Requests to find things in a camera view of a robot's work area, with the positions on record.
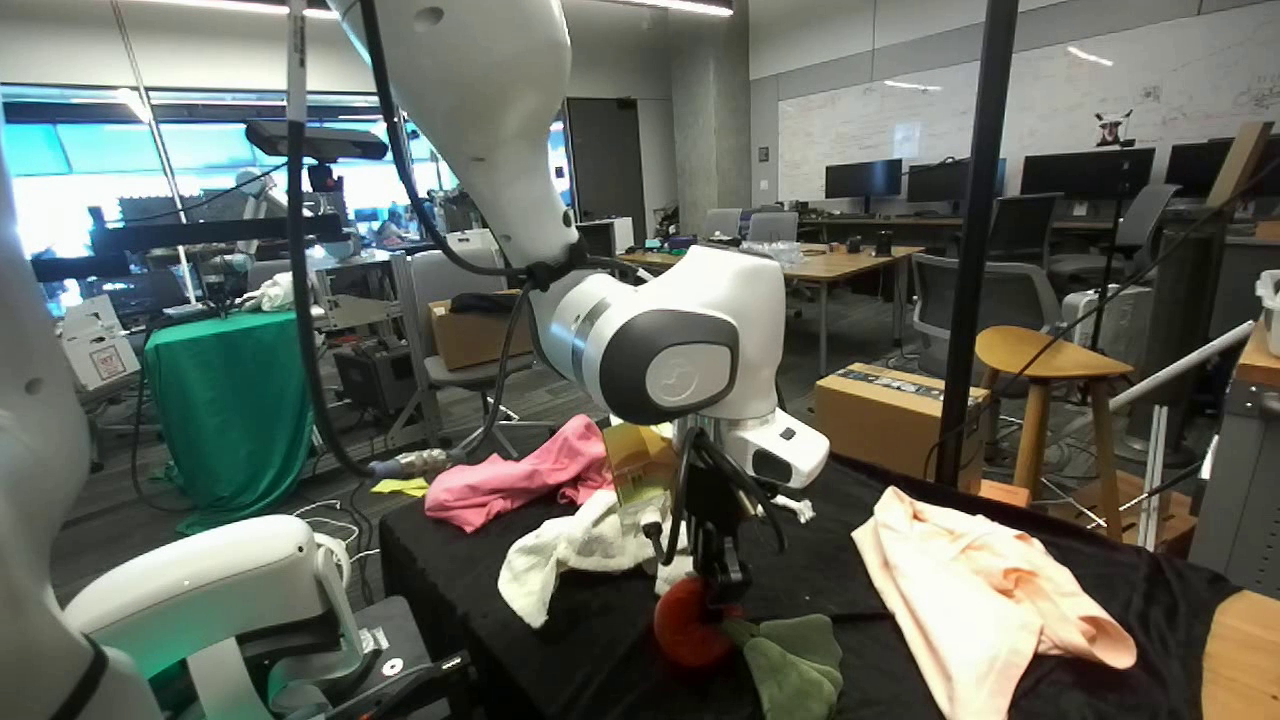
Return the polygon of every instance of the white machine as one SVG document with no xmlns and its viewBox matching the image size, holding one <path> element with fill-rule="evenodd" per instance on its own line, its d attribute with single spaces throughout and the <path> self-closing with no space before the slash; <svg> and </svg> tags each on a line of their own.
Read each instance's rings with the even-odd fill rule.
<svg viewBox="0 0 1280 720">
<path fill-rule="evenodd" d="M 746 479 L 810 483 L 828 439 L 776 403 L 776 258 L 690 247 L 642 289 L 569 269 L 574 226 L 555 202 L 543 152 L 573 69 L 558 4 L 374 0 L 374 13 L 397 100 L 448 155 L 510 269 L 552 269 L 552 285 L 533 290 L 543 354 L 624 419 L 682 419 Z M 360 9 L 339 4 L 339 17 L 360 42 Z M 234 687 L 219 687 L 234 678 L 234 634 L 306 620 L 332 620 L 339 644 L 289 666 L 289 678 L 339 687 L 366 673 L 381 647 L 339 590 L 343 554 L 283 517 L 146 552 L 56 608 L 47 554 L 78 492 L 88 436 L 15 242 L 3 164 L 0 230 L 3 714 L 160 714 L 143 678 L 179 654 L 210 666 L 200 687 L 200 699 L 207 691 L 225 706 L 210 714 L 242 714 Z"/>
</svg>

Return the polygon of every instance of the black pole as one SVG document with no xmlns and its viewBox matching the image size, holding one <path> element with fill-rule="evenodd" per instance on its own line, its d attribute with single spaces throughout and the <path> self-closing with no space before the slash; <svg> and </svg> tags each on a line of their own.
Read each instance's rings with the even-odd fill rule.
<svg viewBox="0 0 1280 720">
<path fill-rule="evenodd" d="M 1015 36 L 1015 0 L 987 0 L 983 54 L 976 69 L 980 78 L 976 78 L 976 114 L 972 114 L 972 152 L 969 152 L 960 285 L 954 285 L 952 338 L 946 338 L 946 388 L 942 388 L 939 452 L 931 473 L 931 479 L 946 489 L 960 483 L 972 334 L 976 334 L 976 304 L 980 304 L 983 264 L 987 264 L 987 226 L 990 226 L 990 199 L 997 199 L 997 173 L 998 173 L 1012 36 Z"/>
<path fill-rule="evenodd" d="M 306 247 L 304 247 L 304 152 L 306 152 L 306 20 L 304 0 L 289 0 L 289 109 L 283 109 L 283 145 L 289 145 L 289 272 L 291 272 L 291 316 L 295 316 L 295 345 L 306 377 L 312 397 L 312 423 L 323 448 L 336 456 L 339 466 L 352 474 L 366 474 L 336 436 L 329 407 L 323 407 L 323 380 L 315 358 L 315 322 L 312 322 L 312 275 L 306 275 Z"/>
<path fill-rule="evenodd" d="M 1117 190 L 1117 202 L 1113 202 L 1113 230 L 1107 230 L 1107 258 L 1102 258 L 1102 275 L 1094 279 L 1094 313 L 1092 313 L 1092 334 L 1086 334 L 1086 349 L 1094 352 L 1101 338 L 1102 338 L 1102 319 L 1107 319 L 1107 297 L 1113 297 L 1113 272 L 1117 272 L 1117 230 L 1120 230 L 1120 202 L 1125 196 Z"/>
</svg>

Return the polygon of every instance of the green cloth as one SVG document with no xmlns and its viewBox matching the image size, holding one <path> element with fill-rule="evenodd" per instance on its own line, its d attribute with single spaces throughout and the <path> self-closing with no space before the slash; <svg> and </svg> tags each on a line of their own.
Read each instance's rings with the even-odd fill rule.
<svg viewBox="0 0 1280 720">
<path fill-rule="evenodd" d="M 745 647 L 762 720 L 823 720 L 834 710 L 845 676 L 833 617 L 727 620 Z"/>
<path fill-rule="evenodd" d="M 312 403 L 291 313 L 160 328 L 143 377 L 193 527 L 252 517 L 304 473 Z"/>
</svg>

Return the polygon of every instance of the white cloth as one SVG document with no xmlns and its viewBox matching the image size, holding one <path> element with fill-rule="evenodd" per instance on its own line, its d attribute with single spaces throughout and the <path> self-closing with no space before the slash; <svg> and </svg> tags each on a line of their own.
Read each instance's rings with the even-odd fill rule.
<svg viewBox="0 0 1280 720">
<path fill-rule="evenodd" d="M 518 537 L 496 573 L 508 608 L 527 628 L 543 628 L 558 573 L 627 573 L 649 562 L 653 539 L 624 517 L 631 513 L 616 513 L 616 492 L 601 489 L 573 517 L 543 518 L 534 533 Z"/>
<path fill-rule="evenodd" d="M 1008 714 L 1036 650 L 1136 663 L 1130 634 L 1036 537 L 885 489 L 851 542 L 942 714 Z"/>
</svg>

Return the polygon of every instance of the stool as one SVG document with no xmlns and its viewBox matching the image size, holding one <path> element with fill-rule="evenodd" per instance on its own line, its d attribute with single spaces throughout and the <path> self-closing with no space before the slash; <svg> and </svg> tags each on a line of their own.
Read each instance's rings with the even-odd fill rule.
<svg viewBox="0 0 1280 720">
<path fill-rule="evenodd" d="M 1081 345 L 1052 338 L 1042 332 L 1012 328 L 1012 322 L 983 328 L 976 334 L 976 354 L 987 362 L 990 377 L 1028 380 L 1024 436 L 1015 444 L 1012 483 L 1028 489 L 1032 497 L 1042 465 L 1047 388 L 1082 384 L 1092 403 L 1101 517 L 1107 522 L 1107 537 L 1120 539 L 1120 489 L 1117 489 L 1117 436 L 1113 436 L 1107 384 L 1130 377 L 1130 366 L 1113 354 L 1086 352 Z"/>
</svg>

